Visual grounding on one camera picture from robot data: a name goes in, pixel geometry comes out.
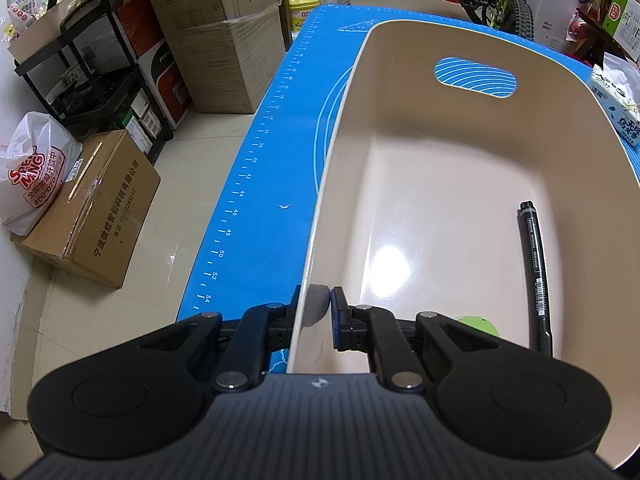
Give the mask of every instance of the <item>blue cutting mat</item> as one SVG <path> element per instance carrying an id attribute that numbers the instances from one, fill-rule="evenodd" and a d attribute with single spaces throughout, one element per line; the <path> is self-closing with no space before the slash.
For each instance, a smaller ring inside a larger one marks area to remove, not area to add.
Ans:
<path id="1" fill-rule="evenodd" d="M 318 7 L 282 62 L 231 167 L 178 320 L 207 310 L 235 319 L 256 304 L 289 303 L 302 277 L 326 150 L 351 68 L 367 31 L 397 19 L 479 30 L 555 59 L 583 81 L 591 73 L 553 50 L 459 20 L 377 7 Z M 442 82 L 496 95 L 515 88 L 510 73 L 455 57 L 436 71 Z M 625 148 L 640 176 L 638 150 Z M 274 355 L 272 371 L 284 371 L 285 363 L 286 352 Z"/>

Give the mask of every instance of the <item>green box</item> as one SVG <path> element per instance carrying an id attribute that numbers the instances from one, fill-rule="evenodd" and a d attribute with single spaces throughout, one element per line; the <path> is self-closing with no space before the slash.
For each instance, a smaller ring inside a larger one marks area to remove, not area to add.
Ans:
<path id="1" fill-rule="evenodd" d="M 635 0 L 613 0 L 602 28 L 635 62 L 640 57 L 640 4 Z"/>

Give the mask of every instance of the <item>yellow bottle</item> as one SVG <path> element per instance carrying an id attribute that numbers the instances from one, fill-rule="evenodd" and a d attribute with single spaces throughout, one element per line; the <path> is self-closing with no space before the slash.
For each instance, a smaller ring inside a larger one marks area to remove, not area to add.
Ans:
<path id="1" fill-rule="evenodd" d="M 320 0 L 287 0 L 291 11 L 291 31 L 299 32 L 306 17 L 320 5 Z"/>

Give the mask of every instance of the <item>green round object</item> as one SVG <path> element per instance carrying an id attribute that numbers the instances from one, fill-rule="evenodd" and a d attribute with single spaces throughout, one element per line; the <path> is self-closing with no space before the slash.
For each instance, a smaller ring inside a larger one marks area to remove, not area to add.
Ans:
<path id="1" fill-rule="evenodd" d="M 460 323 L 470 326 L 471 328 L 475 328 L 476 330 L 485 332 L 489 335 L 500 337 L 495 326 L 492 325 L 491 321 L 489 321 L 488 319 L 485 319 L 484 317 L 465 316 L 465 317 L 459 317 L 456 321 L 459 321 Z"/>

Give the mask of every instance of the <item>silver rivet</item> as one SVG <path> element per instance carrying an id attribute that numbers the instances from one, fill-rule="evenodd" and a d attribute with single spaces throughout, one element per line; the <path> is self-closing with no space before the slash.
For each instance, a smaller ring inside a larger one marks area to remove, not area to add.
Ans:
<path id="1" fill-rule="evenodd" d="M 221 388 L 233 390 L 247 384 L 249 379 L 242 372 L 222 372 L 216 377 L 216 384 Z"/>
<path id="2" fill-rule="evenodd" d="M 391 382 L 398 388 L 417 388 L 422 384 L 422 377 L 415 372 L 398 372 L 391 376 Z"/>

